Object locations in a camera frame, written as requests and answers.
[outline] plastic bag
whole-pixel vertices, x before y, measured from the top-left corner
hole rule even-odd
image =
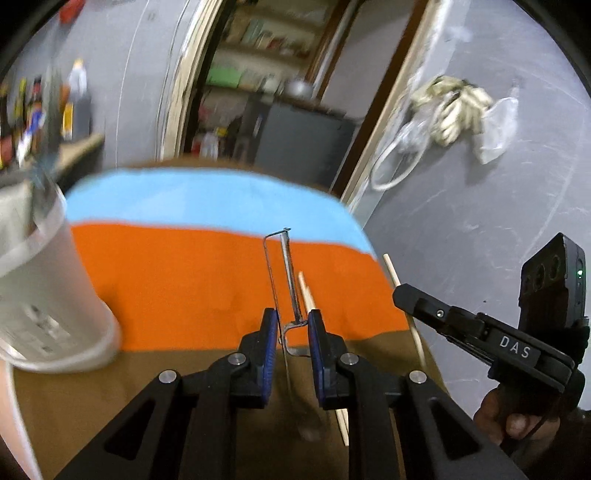
[[[518,86],[482,115],[482,133],[474,135],[474,153],[481,164],[500,157],[517,132]]]

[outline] cable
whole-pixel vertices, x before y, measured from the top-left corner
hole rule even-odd
[[[178,33],[178,29],[181,24],[181,20],[183,19],[183,16],[185,15],[185,12],[187,11],[187,8],[189,7],[190,2],[191,2],[191,0],[187,0],[185,2],[183,9],[181,10],[180,15],[178,16],[177,24],[174,27],[173,39],[170,41],[170,49],[168,51],[168,60],[166,61],[166,72],[164,74],[164,81],[162,82],[162,89],[160,90],[160,100],[158,100],[158,109],[156,111],[156,127],[155,127],[156,132],[154,134],[154,158],[156,161],[158,161],[158,145],[160,143],[158,141],[158,133],[160,132],[160,110],[162,110],[162,104],[164,102],[164,92],[166,91],[166,83],[168,81],[168,73],[170,71],[170,66],[173,61],[174,43],[177,39],[177,33]]]
[[[125,68],[123,69],[123,78],[121,79],[121,91],[119,92],[119,106],[117,107],[117,122],[115,125],[115,168],[117,168],[118,160],[118,145],[119,145],[119,117],[121,116],[121,102],[123,101],[123,85],[125,84],[125,76],[127,75],[127,67],[129,66],[129,58],[131,57],[131,51],[134,48],[135,37],[138,34],[139,26],[142,23],[146,9],[150,4],[150,0],[144,5],[141,15],[139,16],[138,24],[135,26],[134,36],[131,37],[131,44],[129,44],[129,52],[127,52],[127,60],[125,60]]]

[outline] orange cloth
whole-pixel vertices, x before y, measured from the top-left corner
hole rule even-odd
[[[261,238],[112,224],[72,230],[98,296],[122,326],[125,351],[233,349],[273,306]],[[279,242],[269,249],[285,324],[293,311]],[[328,331],[361,340],[408,329],[370,255],[302,242],[292,242],[291,252]],[[306,329],[288,339],[307,344]]]

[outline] wooden shelf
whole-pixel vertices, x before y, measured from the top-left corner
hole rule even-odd
[[[259,7],[257,5],[241,5],[238,7],[238,10],[242,10],[252,17],[268,18],[269,20],[281,22],[291,27],[316,34],[321,34],[324,31],[324,25],[318,25],[308,20],[301,20],[289,14],[273,10],[272,8]]]
[[[246,55],[253,55],[263,59],[272,60],[272,61],[280,61],[282,63],[286,63],[288,65],[292,65],[296,68],[301,68],[305,66],[309,61],[310,57],[305,59],[300,59],[293,55],[281,55],[277,50],[263,50],[261,48],[249,47],[248,45],[242,45],[241,43],[229,43],[229,42],[221,42],[219,44],[219,48],[229,51],[235,51],[238,53],[243,53]]]
[[[246,95],[250,95],[252,93],[257,93],[256,91],[249,90],[247,88],[242,88],[242,87],[227,87],[225,85],[216,85],[215,83],[206,83],[205,86],[207,88],[215,88],[216,90],[226,90],[228,92],[244,93]]]

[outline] red object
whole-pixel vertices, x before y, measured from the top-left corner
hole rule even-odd
[[[68,0],[68,3],[60,8],[60,23],[72,23],[80,15],[85,3],[86,0]]]

